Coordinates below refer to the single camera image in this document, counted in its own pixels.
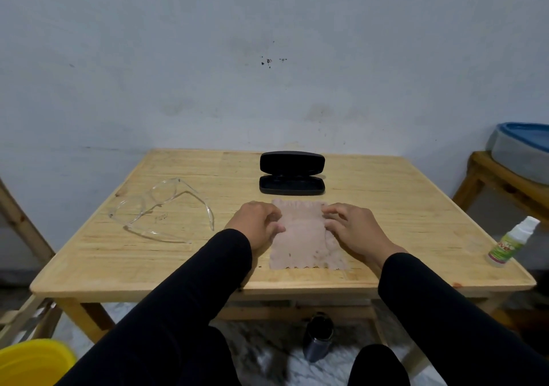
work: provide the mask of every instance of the transparent food container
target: transparent food container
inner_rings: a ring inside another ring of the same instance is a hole
[[[492,158],[526,179],[549,185],[549,125],[498,124]]]

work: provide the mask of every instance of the forearm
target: forearm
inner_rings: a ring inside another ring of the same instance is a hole
[[[137,304],[59,384],[122,384],[121,378],[128,381],[128,376],[140,384],[169,384],[250,269],[248,239],[237,230],[219,232]]]
[[[540,384],[549,365],[419,259],[391,255],[379,295],[448,384]]]

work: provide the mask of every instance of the hand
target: hand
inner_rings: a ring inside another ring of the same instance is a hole
[[[406,252],[389,240],[372,211],[367,208],[333,203],[322,207],[322,212],[331,214],[331,218],[325,222],[327,230],[333,232],[349,249],[366,261],[373,261],[379,268],[393,253]]]
[[[277,233],[286,231],[277,223],[280,209],[271,203],[250,201],[245,203],[229,220],[225,228],[240,231],[250,241],[251,250],[259,249]]]

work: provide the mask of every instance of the small plastic bottle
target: small plastic bottle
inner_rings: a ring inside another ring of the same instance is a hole
[[[514,226],[498,244],[490,250],[486,258],[498,267],[502,267],[526,244],[540,221],[534,217],[526,217],[520,224]]]

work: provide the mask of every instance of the bottle label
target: bottle label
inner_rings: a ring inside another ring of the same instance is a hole
[[[500,242],[488,253],[488,256],[495,262],[505,264],[523,246],[517,240],[509,237],[508,234],[502,237]]]

